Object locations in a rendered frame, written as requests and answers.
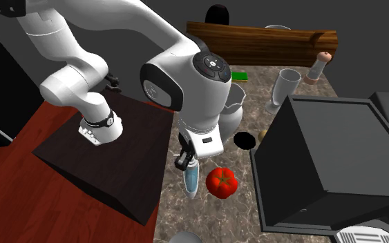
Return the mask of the white vase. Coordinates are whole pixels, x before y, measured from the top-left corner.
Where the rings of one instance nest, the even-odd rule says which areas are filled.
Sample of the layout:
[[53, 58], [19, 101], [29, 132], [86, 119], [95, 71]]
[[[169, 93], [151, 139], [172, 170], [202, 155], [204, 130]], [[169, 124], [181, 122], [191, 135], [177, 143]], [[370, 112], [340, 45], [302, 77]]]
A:
[[236, 83], [231, 84], [229, 95], [225, 107], [220, 113], [218, 121], [220, 137], [222, 144], [225, 145], [227, 140], [233, 135], [243, 117], [243, 102], [246, 93], [242, 87]]

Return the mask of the dark rounded object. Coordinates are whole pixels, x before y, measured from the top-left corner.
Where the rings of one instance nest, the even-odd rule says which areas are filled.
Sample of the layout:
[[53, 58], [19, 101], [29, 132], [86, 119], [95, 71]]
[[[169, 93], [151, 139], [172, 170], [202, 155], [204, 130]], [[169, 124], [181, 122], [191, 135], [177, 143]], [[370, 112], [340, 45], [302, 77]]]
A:
[[229, 11], [221, 4], [212, 5], [205, 16], [205, 23], [229, 25]]

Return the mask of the tall white glass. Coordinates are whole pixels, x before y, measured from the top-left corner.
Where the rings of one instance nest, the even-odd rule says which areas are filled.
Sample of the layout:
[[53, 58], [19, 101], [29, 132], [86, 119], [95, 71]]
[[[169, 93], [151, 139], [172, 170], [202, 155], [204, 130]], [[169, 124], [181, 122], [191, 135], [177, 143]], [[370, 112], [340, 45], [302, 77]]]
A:
[[284, 68], [279, 71], [271, 91], [271, 98], [265, 105], [265, 110], [275, 115], [286, 96], [292, 95], [301, 80], [301, 74], [291, 68]]

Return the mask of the black box appliance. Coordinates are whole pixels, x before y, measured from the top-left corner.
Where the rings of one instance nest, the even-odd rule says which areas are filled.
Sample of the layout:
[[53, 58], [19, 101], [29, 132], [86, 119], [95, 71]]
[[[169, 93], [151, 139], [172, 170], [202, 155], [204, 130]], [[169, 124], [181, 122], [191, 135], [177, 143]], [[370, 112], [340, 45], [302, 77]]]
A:
[[264, 232], [389, 219], [389, 123], [368, 99], [290, 95], [250, 159]]

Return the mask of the white and blue bottle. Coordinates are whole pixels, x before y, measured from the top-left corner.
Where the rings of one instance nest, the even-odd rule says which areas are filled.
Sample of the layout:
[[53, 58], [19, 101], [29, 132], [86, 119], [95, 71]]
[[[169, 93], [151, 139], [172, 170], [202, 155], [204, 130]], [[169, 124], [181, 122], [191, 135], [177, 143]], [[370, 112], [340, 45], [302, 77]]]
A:
[[183, 173], [185, 194], [189, 199], [193, 199], [198, 191], [198, 173], [198, 160], [196, 158], [193, 158], [189, 162], [187, 169]]

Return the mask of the grey round object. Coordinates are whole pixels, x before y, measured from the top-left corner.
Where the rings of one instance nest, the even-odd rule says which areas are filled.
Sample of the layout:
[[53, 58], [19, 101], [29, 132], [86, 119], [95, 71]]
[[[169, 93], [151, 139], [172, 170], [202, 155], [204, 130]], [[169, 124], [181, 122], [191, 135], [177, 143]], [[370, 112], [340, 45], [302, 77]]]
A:
[[199, 236], [189, 231], [181, 231], [176, 233], [169, 243], [203, 243]]

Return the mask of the black round object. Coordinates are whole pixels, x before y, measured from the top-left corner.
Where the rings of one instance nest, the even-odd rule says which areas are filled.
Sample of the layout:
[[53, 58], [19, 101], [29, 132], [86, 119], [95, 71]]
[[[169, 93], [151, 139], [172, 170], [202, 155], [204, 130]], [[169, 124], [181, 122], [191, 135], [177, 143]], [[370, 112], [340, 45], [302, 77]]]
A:
[[248, 132], [238, 132], [234, 135], [234, 143], [243, 150], [250, 150], [255, 147], [256, 139]]

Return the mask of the brown wooden shelf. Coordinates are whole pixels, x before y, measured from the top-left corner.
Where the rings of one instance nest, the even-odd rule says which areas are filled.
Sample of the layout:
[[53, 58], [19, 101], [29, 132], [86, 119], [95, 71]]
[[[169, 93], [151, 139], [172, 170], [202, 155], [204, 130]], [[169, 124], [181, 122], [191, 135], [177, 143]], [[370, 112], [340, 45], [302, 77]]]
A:
[[187, 33], [205, 42], [228, 64], [310, 67], [319, 52], [333, 55], [334, 30], [286, 30], [187, 22]]

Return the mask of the white ribbed object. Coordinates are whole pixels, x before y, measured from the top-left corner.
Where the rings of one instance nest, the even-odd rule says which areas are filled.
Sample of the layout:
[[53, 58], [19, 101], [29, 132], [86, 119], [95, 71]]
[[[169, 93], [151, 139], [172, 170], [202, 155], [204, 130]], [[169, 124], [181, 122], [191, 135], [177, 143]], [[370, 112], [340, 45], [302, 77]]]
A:
[[389, 232], [369, 226], [349, 226], [336, 236], [339, 243], [389, 243]]

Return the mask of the dark robot stand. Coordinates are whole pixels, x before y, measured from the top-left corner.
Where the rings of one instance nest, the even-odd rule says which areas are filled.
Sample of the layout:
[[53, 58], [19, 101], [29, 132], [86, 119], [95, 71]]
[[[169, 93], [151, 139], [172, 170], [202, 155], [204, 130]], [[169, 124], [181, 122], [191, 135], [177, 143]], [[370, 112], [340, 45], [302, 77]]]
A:
[[146, 225], [160, 200], [173, 113], [103, 90], [122, 118], [123, 132], [95, 146], [79, 132], [73, 115], [33, 154], [86, 194]]

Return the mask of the clear grinder with pink ends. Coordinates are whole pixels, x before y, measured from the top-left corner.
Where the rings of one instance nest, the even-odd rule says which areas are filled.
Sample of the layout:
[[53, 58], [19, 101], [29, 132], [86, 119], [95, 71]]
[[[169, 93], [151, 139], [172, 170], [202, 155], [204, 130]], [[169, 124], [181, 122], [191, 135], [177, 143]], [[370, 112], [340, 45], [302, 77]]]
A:
[[316, 56], [316, 61], [310, 68], [309, 72], [304, 76], [303, 81], [306, 84], [314, 85], [321, 76], [326, 64], [332, 59], [332, 55], [328, 52], [320, 52]]

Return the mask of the red tomato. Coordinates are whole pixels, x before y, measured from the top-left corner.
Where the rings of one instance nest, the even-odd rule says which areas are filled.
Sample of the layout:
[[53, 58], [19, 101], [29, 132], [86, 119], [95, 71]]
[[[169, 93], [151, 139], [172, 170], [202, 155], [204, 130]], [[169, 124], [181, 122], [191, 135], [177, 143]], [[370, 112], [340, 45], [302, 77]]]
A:
[[234, 173], [228, 168], [215, 168], [205, 180], [208, 191], [219, 199], [227, 199], [238, 188]]

